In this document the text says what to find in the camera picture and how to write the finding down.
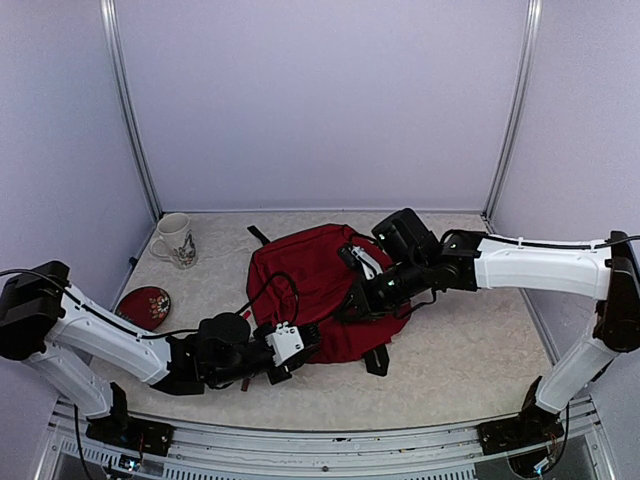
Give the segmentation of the red backpack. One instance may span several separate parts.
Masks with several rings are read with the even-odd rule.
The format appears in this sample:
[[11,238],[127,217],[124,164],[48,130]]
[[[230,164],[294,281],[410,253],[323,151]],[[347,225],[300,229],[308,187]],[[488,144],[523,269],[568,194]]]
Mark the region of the red backpack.
[[325,224],[269,240],[255,226],[247,230],[262,247],[248,266],[246,292],[257,325],[292,321],[319,325],[321,342],[310,361],[316,364],[363,360],[367,372],[388,373],[387,345],[410,319],[409,304],[372,322],[344,323],[334,316],[358,278],[339,257],[339,249],[361,247],[383,268],[392,265],[383,250],[348,225]]

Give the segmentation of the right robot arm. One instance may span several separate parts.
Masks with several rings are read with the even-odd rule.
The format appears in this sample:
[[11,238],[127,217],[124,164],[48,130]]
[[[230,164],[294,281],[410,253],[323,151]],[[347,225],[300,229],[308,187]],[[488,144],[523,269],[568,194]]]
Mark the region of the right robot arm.
[[345,263],[362,266],[364,272],[340,306],[342,322],[399,317],[401,308],[425,291],[518,288],[595,300],[592,331],[531,386],[513,419],[511,433],[520,443],[535,442],[589,381],[618,355],[639,347],[639,267],[632,238],[622,231],[606,239],[559,243],[462,229],[437,237],[414,210],[405,208],[381,221],[372,234],[392,264],[383,268],[361,248],[343,248]]

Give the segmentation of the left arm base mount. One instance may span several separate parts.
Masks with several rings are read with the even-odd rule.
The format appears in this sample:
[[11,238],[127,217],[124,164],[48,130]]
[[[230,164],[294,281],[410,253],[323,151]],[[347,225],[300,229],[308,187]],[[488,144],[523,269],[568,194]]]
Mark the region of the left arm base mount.
[[123,430],[94,421],[86,431],[92,440],[162,457],[168,454],[173,434],[174,427],[170,424],[140,418],[130,418]]

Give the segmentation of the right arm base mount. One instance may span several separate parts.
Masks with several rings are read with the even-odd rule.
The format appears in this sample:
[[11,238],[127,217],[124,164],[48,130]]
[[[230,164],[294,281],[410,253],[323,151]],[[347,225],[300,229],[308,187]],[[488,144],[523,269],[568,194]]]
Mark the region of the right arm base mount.
[[524,422],[518,417],[481,423],[477,426],[484,455],[493,455],[550,441],[564,435],[559,421],[547,424]]

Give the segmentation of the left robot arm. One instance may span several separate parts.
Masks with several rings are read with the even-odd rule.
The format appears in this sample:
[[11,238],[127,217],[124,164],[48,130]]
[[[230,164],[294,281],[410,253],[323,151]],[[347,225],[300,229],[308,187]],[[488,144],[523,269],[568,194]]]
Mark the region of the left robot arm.
[[1,356],[44,376],[91,424],[115,442],[140,434],[124,390],[99,378],[79,357],[84,351],[173,396],[201,395],[264,374],[289,379],[318,350],[315,324],[284,322],[252,329],[240,314],[206,318],[195,329],[154,334],[102,308],[50,261],[1,273]]

